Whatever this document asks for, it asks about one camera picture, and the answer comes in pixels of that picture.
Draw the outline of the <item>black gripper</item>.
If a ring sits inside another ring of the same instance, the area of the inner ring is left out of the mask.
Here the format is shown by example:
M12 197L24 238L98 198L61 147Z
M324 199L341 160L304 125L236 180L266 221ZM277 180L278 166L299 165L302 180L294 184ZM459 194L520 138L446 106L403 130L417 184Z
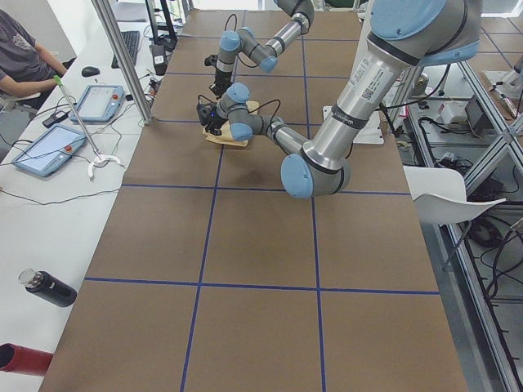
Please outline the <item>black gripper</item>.
M223 118L218 114L217 107L217 103L198 103L196 110L200 124L204 127L206 132L212 135L221 136L221 127L226 123L227 118Z
M215 78L209 90L215 97L221 99L226 90L231 86L232 73L234 70L234 63L224 63L218 59L218 55L210 55L204 60L205 66L212 66L215 68Z

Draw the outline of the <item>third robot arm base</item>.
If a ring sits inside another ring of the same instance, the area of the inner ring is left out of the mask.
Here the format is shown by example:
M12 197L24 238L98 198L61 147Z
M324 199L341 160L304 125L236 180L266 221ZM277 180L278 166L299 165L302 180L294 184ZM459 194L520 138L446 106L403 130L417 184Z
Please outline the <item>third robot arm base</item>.
M522 97L522 57L510 71L484 71L491 87L503 98L518 102Z

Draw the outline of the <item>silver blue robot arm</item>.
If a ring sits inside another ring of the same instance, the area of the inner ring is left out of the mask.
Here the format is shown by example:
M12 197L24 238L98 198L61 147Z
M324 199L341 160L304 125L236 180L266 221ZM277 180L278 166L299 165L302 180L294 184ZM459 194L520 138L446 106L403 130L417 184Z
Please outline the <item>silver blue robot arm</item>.
M215 70L211 91L216 99L198 105L200 123L217 134L228 125L232 138L246 141L264 135L286 154L282 184L294 198L335 194L346 187L351 170L346 156L400 73L418 65L449 65L471 59L479 47L480 1L377 1L367 37L367 51L312 139L295 132L278 117L252 114L249 89L232 81L235 60L245 54L270 72L279 56L309 32L315 15L309 1L281 1L290 21L267 43L251 29L226 30L218 53L204 63Z
M204 60L206 66L215 68L214 82L209 89L216 98L221 98L232 85L233 70L239 54L245 54L256 67L269 73L291 43L309 32L315 16L311 1L277 1L275 4L290 17L290 21L273 38L261 43L249 27L226 30L222 33L218 53Z

